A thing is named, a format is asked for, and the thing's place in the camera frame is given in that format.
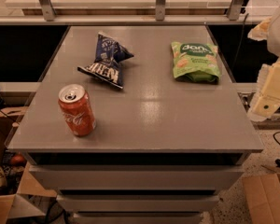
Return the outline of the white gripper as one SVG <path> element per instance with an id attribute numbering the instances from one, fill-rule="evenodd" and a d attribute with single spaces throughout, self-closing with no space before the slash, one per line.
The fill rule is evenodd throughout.
<path id="1" fill-rule="evenodd" d="M 280 107 L 280 7 L 271 18 L 251 29 L 247 37 L 256 41 L 267 39 L 268 51 L 279 57 L 272 65 L 260 68 L 256 93 L 247 111 L 252 121 L 260 122 L 269 119 Z"/>

